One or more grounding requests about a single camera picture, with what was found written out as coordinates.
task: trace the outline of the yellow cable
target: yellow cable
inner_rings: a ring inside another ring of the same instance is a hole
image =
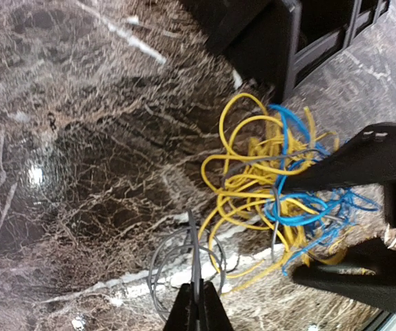
[[[241,121],[227,140],[224,121],[233,107],[233,105],[240,99],[247,98],[252,100],[262,111],[262,115],[256,115]],[[313,116],[308,108],[304,108],[310,132],[310,141],[302,142],[295,138],[290,128],[287,130],[288,137],[288,154],[306,150],[307,148],[313,149],[317,141],[324,139],[329,135],[335,137],[334,149],[339,148],[339,138],[336,132],[327,132],[316,137],[316,126]],[[251,137],[248,142],[248,151],[245,155],[235,152],[235,141],[240,130],[251,123],[263,121],[265,123],[265,136],[264,137]],[[217,195],[216,208],[208,215],[199,229],[199,238],[202,237],[204,230],[210,225],[210,222],[219,215],[219,220],[214,224],[209,235],[208,247],[212,250],[213,239],[215,238],[218,229],[225,223],[230,223],[237,226],[242,226],[251,230],[274,230],[275,224],[270,222],[265,216],[263,210],[265,204],[269,201],[274,201],[275,197],[270,192],[270,189],[261,188],[263,185],[273,185],[276,182],[278,175],[291,176],[299,174],[306,168],[313,164],[312,158],[314,153],[301,154],[300,157],[291,157],[285,159],[284,169],[281,169],[281,160],[276,159],[272,161],[258,161],[256,163],[246,164],[238,173],[226,178],[224,189],[218,188],[219,185],[214,185],[210,182],[206,175],[206,167],[211,161],[223,161],[223,176],[228,174],[230,164],[232,162],[248,162],[263,159],[264,157],[277,157],[281,154],[284,145],[283,123],[279,114],[272,116],[268,113],[267,108],[254,96],[248,93],[241,93],[232,98],[223,109],[219,119],[219,136],[223,146],[226,149],[225,154],[210,155],[201,165],[201,176],[203,177],[206,185]],[[286,166],[292,161],[304,160],[300,168],[297,170],[286,170]],[[284,216],[296,216],[303,212],[317,214],[316,211],[305,206],[297,199],[285,199],[281,201],[281,214]],[[249,224],[245,220],[249,220],[254,214],[259,216],[259,219],[264,225]],[[284,226],[284,232],[277,231],[277,236],[284,245],[284,255],[280,261],[274,263],[270,267],[255,275],[252,279],[245,284],[235,288],[234,290],[243,289],[258,279],[266,276],[268,273],[282,267],[293,255],[297,249],[303,248],[307,245],[308,241],[301,226],[290,227]],[[322,259],[324,263],[337,263],[344,255],[344,251],[339,251],[339,254],[329,258]],[[220,272],[218,265],[213,257],[211,257],[215,269]],[[305,254],[302,257],[304,263],[309,264],[310,257]],[[244,270],[238,274],[229,274],[227,278],[234,279],[246,276],[258,268],[263,261],[259,261],[254,266]]]

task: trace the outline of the cable bundle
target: cable bundle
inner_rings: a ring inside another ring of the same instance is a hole
[[[243,120],[227,140],[224,120],[233,104],[243,97],[253,100],[263,114]],[[280,261],[274,261],[274,264],[234,290],[245,288],[278,268],[282,268],[285,274],[287,265],[298,257],[306,264],[309,264],[310,259],[328,264],[339,263],[344,251],[327,260],[317,258],[311,251],[317,245],[330,249],[338,245],[342,240],[339,239],[341,234],[344,236],[343,230],[354,225],[356,209],[378,210],[375,202],[349,189],[333,190],[329,192],[328,198],[326,194],[314,192],[282,194],[287,176],[299,174],[328,156],[327,149],[320,143],[323,138],[333,135],[335,150],[339,148],[339,139],[335,132],[316,136],[315,122],[308,108],[305,108],[308,128],[290,110],[278,105],[271,105],[269,108],[273,114],[257,98],[246,93],[238,94],[229,101],[219,120],[219,135],[226,154],[209,156],[201,167],[203,180],[217,195],[217,207],[202,224],[198,237],[202,237],[217,214],[220,216],[209,234],[209,250],[212,250],[218,229],[226,222],[251,230],[272,230],[272,256],[277,237],[284,245],[285,251]],[[261,141],[260,137],[251,137],[246,155],[235,152],[233,146],[240,130],[255,121],[265,122],[265,139]],[[224,162],[220,188],[213,185],[206,175],[206,166],[214,160]],[[370,207],[357,205],[357,200]],[[249,223],[255,215],[259,216],[263,225]],[[279,224],[282,225],[282,231],[278,229]],[[220,272],[214,256],[210,258],[216,271]],[[226,278],[245,276],[262,263],[260,261],[239,274],[227,274]]]
[[[226,276],[226,267],[227,267],[227,260],[226,260],[226,253],[224,252],[224,248],[222,244],[219,242],[217,238],[215,238],[215,241],[217,243],[217,247],[219,248],[219,252],[221,255],[221,258],[219,259],[218,256],[209,250],[206,247],[203,247],[198,240],[197,236],[197,225],[195,223],[195,219],[192,216],[192,212],[188,210],[188,222],[189,226],[187,228],[182,228],[180,230],[177,230],[173,232],[172,234],[169,234],[167,237],[163,239],[163,241],[159,244],[158,248],[155,250],[152,260],[150,262],[150,266],[148,269],[148,278],[146,279],[147,285],[149,288],[149,294],[152,297],[152,301],[155,306],[155,310],[157,311],[158,315],[161,317],[163,321],[167,321],[167,318],[170,314],[169,309],[167,309],[163,303],[158,299],[157,297],[157,286],[159,285],[159,280],[161,277],[161,273],[164,270],[164,267],[166,266],[167,262],[174,258],[178,257],[180,254],[184,254],[185,251],[187,252],[188,250],[192,250],[192,277],[191,280],[194,283],[194,293],[195,293],[195,298],[199,297],[199,280],[201,279],[201,262],[199,258],[199,251],[202,250],[206,253],[209,254],[209,256],[212,257],[213,261],[219,266],[218,270],[220,271],[220,277],[221,281],[219,282],[219,289],[218,289],[218,295],[221,295],[224,281],[225,281],[225,276]],[[165,246],[169,246],[168,243],[170,241],[173,241],[174,239],[178,239],[179,236],[185,234],[186,238],[184,239],[183,245],[178,245],[175,246],[174,248],[171,248],[165,255],[164,259],[161,261],[159,264],[158,269],[155,269],[155,261],[160,255],[161,250]]]

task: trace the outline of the gray cable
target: gray cable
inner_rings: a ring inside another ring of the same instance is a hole
[[[323,217],[326,219],[331,219],[332,221],[340,222],[340,223],[345,222],[345,219],[338,217],[338,216],[334,216],[334,215],[324,215]]]
[[[273,195],[275,196],[275,205],[276,205],[277,214],[280,215],[281,214],[281,201],[279,200],[279,193],[275,186],[272,187],[272,192],[273,192]],[[273,263],[275,263],[275,244],[276,244],[276,236],[278,233],[278,226],[279,226],[279,222],[276,221],[275,228],[273,229],[272,246],[271,246],[272,262]]]
[[[152,292],[153,292],[152,299],[153,299],[154,303],[156,303],[156,305],[155,305],[156,309],[157,309],[157,305],[159,304],[159,300],[157,298],[157,285],[158,285],[158,280],[159,280],[159,278],[161,276],[161,271],[163,270],[163,267],[167,264],[168,260],[174,255],[174,253],[176,253],[176,251],[183,250],[185,248],[194,248],[194,245],[193,244],[183,245],[183,246],[179,246],[179,247],[175,247],[175,248],[171,249],[167,253],[167,255],[164,257],[163,261],[161,262],[161,264],[160,264],[160,266],[158,268],[158,271],[157,271],[157,273],[155,275],[155,279],[154,279],[154,288],[152,290]],[[215,261],[217,262],[217,264],[219,266],[219,269],[221,270],[221,284],[223,284],[224,280],[225,280],[225,274],[224,274],[224,271],[223,271],[222,262],[218,259],[217,255],[214,252],[210,251],[208,248],[205,248],[203,246],[199,246],[199,249],[200,250],[205,250],[207,253],[211,254],[215,258]],[[167,311],[164,308],[164,310],[157,309],[157,312],[159,313],[159,316],[165,321],[166,318],[165,318],[165,316],[163,314],[168,314],[169,311]]]
[[[192,282],[194,288],[195,303],[199,302],[199,284],[201,283],[201,262],[199,261],[199,242],[197,233],[197,224],[193,219],[192,211],[188,210],[188,218],[190,225],[190,235],[193,244],[193,258],[192,258]]]
[[[310,152],[317,152],[325,156],[325,153],[321,150],[318,150],[317,148],[309,148],[307,150],[300,150],[298,152],[294,152],[292,154],[287,154],[287,155],[277,155],[274,157],[262,157],[260,159],[252,160],[252,161],[247,161],[243,162],[242,164],[234,165],[232,168],[230,168],[227,173],[221,178],[221,187],[223,189],[226,188],[226,180],[227,178],[231,177],[236,171],[246,167],[246,166],[251,166],[252,164],[259,163],[259,162],[265,162],[265,161],[274,161],[274,160],[281,160],[281,159],[287,159],[288,157],[297,157],[301,154],[306,154]]]
[[[161,271],[163,270],[164,266],[167,264],[169,258],[171,258],[174,255],[174,253],[176,253],[176,251],[179,250],[179,252],[181,253],[181,251],[193,249],[193,248],[195,248],[196,243],[195,244],[191,243],[189,245],[181,245],[179,247],[176,247],[176,248],[170,250],[167,253],[167,255],[165,256],[165,258],[163,259],[163,261],[161,262],[161,264],[160,264],[160,266],[158,268],[157,274],[155,275],[155,279],[152,282],[153,270],[154,270],[154,267],[155,267],[155,261],[157,260],[159,252],[161,251],[161,249],[165,246],[165,244],[169,240],[174,239],[176,236],[179,236],[179,235],[181,235],[183,233],[192,234],[192,228],[194,228],[193,231],[196,233],[197,232],[197,227],[196,226],[195,227],[187,227],[187,228],[184,228],[184,229],[177,230],[177,231],[173,232],[172,234],[169,234],[166,238],[164,238],[161,241],[161,243],[159,244],[158,248],[155,250],[155,252],[154,252],[154,254],[152,256],[152,260],[150,262],[150,267],[149,267],[149,271],[148,271],[148,278],[147,278],[147,284],[148,284],[148,287],[149,287],[149,294],[152,297],[152,300],[154,302],[155,310],[157,311],[157,313],[161,317],[161,319],[163,319],[164,321],[166,321],[166,317],[164,315],[169,314],[169,311],[165,307],[163,307],[163,305],[161,304],[161,302],[157,298],[157,286],[158,286],[159,277],[161,275]],[[226,259],[226,253],[224,252],[224,249],[222,247],[221,242],[216,237],[214,238],[214,240],[215,240],[215,242],[217,244],[217,247],[219,248],[219,251],[221,253],[221,259],[219,259],[218,256],[213,251],[210,251],[208,248],[205,248],[205,247],[200,246],[200,245],[198,245],[198,250],[194,250],[194,251],[198,251],[198,253],[199,253],[199,250],[204,250],[209,255],[211,255],[212,257],[215,258],[215,261],[217,262],[217,264],[219,266],[219,269],[220,269],[221,281],[220,281],[220,284],[219,284],[218,295],[221,295],[222,288],[223,288],[224,282],[226,280],[227,259]],[[197,269],[196,266],[194,267],[194,265],[196,265],[196,263],[194,263],[192,265],[192,273],[193,274],[195,274],[195,269]]]

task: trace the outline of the black furniture base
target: black furniture base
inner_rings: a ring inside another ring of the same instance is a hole
[[[181,0],[243,78],[286,99],[315,68],[348,47],[390,0]]]
[[[331,156],[289,177],[285,190],[327,190],[369,183],[383,185],[385,219],[396,228],[396,123],[364,128]],[[341,273],[353,268],[373,273]],[[396,251],[379,238],[349,248],[338,265],[298,267],[293,281],[396,312]]]

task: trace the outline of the marble floor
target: marble floor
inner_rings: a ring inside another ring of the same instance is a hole
[[[205,40],[175,0],[0,0],[0,330],[162,329],[151,255],[214,206],[201,162],[224,104],[256,92]],[[396,121],[396,0],[285,104],[343,139]],[[380,214],[360,220],[351,241],[389,240]],[[224,237],[247,264],[268,240]],[[352,331],[375,311],[281,272],[223,303],[237,331]]]

